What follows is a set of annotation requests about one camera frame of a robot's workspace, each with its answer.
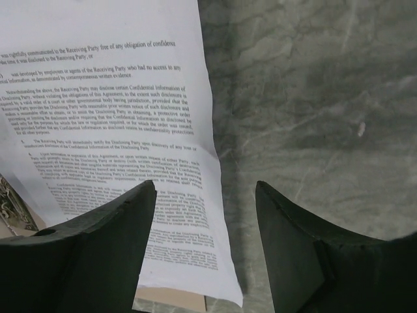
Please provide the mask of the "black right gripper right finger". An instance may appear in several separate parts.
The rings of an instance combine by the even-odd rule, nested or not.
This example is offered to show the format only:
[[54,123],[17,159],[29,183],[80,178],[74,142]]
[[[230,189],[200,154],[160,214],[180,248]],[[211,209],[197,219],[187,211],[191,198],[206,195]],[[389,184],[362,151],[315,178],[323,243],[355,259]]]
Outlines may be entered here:
[[276,312],[415,312],[416,235],[384,241],[332,224],[268,183],[255,190]]

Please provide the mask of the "white printed paper sheets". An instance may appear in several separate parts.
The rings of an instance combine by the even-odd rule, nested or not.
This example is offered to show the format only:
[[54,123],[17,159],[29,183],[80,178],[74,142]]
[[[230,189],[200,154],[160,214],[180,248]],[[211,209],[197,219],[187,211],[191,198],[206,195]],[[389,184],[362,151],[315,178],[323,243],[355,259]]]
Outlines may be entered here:
[[2,1],[1,173],[47,226],[153,181],[139,287],[242,304],[197,1]]

